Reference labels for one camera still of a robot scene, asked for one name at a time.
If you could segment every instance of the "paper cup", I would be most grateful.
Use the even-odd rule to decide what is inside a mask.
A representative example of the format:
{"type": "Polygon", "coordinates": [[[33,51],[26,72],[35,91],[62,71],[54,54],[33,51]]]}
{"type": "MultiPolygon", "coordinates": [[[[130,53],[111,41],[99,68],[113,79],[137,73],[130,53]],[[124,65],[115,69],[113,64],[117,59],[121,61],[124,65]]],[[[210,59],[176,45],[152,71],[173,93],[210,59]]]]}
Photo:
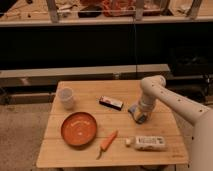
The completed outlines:
{"type": "Polygon", "coordinates": [[[72,109],[74,105],[73,90],[71,88],[61,88],[57,96],[65,109],[72,109]]]}

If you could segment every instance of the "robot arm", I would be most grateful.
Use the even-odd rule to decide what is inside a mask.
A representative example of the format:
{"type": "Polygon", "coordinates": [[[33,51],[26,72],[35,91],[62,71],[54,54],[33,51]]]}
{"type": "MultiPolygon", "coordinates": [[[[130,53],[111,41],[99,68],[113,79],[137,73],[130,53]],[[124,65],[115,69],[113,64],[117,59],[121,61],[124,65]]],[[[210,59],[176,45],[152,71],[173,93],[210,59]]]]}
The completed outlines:
{"type": "Polygon", "coordinates": [[[146,77],[140,85],[143,92],[139,101],[142,113],[152,112],[155,100],[159,99],[194,126],[190,171],[212,171],[213,110],[166,89],[163,76],[146,77]]]}

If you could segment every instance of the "carrot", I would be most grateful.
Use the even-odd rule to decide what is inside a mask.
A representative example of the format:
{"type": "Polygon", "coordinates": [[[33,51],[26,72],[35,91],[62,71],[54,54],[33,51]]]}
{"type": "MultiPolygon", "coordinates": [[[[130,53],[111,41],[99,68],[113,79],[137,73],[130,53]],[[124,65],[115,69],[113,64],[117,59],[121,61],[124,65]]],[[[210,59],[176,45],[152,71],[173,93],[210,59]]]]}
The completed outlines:
{"type": "Polygon", "coordinates": [[[100,148],[102,151],[106,151],[107,148],[110,146],[110,144],[113,142],[113,140],[117,137],[118,131],[116,130],[112,134],[109,135],[105,140],[102,141],[100,148]]]}

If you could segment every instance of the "tiled floor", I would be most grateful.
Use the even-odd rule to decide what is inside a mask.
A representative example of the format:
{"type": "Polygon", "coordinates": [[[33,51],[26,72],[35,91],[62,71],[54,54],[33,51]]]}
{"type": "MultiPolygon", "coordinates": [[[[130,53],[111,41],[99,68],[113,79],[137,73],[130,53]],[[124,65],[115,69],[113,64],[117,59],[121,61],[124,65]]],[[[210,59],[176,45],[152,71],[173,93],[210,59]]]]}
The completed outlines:
{"type": "MultiPolygon", "coordinates": [[[[36,168],[36,160],[50,109],[51,103],[0,106],[0,171],[42,170],[36,168]]],[[[179,116],[176,118],[187,148],[190,149],[192,127],[179,116]]],[[[74,170],[143,171],[140,167],[65,169],[74,170]]],[[[174,166],[167,167],[165,171],[174,171],[174,166]]],[[[188,171],[188,168],[186,165],[178,165],[177,171],[188,171]]]]}

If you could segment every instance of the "cable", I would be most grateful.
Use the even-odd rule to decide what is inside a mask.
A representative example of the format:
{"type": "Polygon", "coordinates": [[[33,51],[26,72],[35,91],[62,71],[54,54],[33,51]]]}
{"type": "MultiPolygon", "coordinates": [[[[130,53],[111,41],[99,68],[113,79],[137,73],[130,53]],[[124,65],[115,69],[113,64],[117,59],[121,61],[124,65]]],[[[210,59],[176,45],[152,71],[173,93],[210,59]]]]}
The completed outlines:
{"type": "Polygon", "coordinates": [[[135,23],[135,18],[133,17],[133,28],[134,28],[134,57],[135,57],[135,77],[138,78],[138,42],[137,42],[137,27],[135,23]]]}

